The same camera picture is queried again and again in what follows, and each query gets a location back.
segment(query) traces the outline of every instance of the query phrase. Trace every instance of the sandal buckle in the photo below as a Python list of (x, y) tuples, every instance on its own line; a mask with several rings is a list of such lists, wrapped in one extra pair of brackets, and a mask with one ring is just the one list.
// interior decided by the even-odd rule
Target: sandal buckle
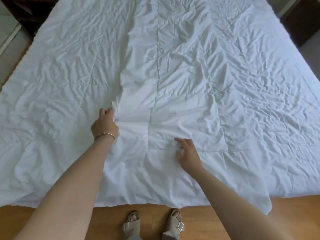
[(182, 232), (184, 224), (182, 222), (179, 222), (179, 225), (177, 226), (178, 230)]

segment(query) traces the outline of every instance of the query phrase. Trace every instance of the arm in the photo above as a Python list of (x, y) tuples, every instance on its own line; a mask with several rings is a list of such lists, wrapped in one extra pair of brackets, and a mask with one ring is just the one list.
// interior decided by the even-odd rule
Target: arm
[(208, 172), (191, 139), (175, 140), (184, 149), (183, 155), (177, 152), (179, 164), (198, 182), (232, 240), (291, 239), (267, 216)]
[[(100, 110), (91, 127), (93, 136), (118, 135), (114, 111)], [(106, 156), (114, 139), (99, 136), (58, 179), (15, 240), (85, 239)]]

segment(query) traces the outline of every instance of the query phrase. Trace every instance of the wooden floor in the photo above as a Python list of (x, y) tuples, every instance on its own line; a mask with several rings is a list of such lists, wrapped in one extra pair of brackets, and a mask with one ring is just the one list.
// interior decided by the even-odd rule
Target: wooden floor
[[(290, 199), (272, 199), (269, 217), (295, 240), (320, 239), (320, 195)], [(86, 240), (122, 239), (121, 225), (132, 210), (139, 210), (140, 236), (160, 239), (170, 208), (162, 205), (121, 205), (95, 208)], [(0, 239), (11, 240), (27, 222), (34, 209), (20, 206), (0, 208)], [(230, 239), (214, 210), (209, 206), (180, 210), (186, 230), (181, 240)]]

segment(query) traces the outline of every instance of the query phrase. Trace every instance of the hand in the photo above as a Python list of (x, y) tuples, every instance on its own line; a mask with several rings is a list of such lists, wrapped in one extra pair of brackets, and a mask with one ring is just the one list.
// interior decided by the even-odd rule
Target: hand
[(118, 137), (119, 128), (113, 121), (114, 109), (109, 108), (108, 110), (100, 109), (99, 118), (91, 126), (91, 132), (93, 137), (96, 138), (99, 134), (110, 133), (113, 134), (115, 138)]
[(175, 141), (181, 144), (181, 148), (183, 148), (184, 152), (177, 152), (176, 157), (183, 168), (191, 177), (194, 176), (194, 173), (197, 173), (201, 169), (203, 169), (202, 162), (198, 155), (198, 152), (193, 144), (191, 139), (180, 139), (174, 138)]

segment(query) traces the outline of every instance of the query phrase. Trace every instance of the white duvet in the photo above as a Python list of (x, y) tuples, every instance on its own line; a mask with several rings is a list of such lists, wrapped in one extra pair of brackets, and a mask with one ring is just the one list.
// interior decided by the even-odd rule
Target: white duvet
[(319, 91), (265, 0), (60, 0), (0, 93), (0, 206), (36, 207), (113, 106), (96, 206), (208, 205), (182, 137), (266, 214), (320, 193)]

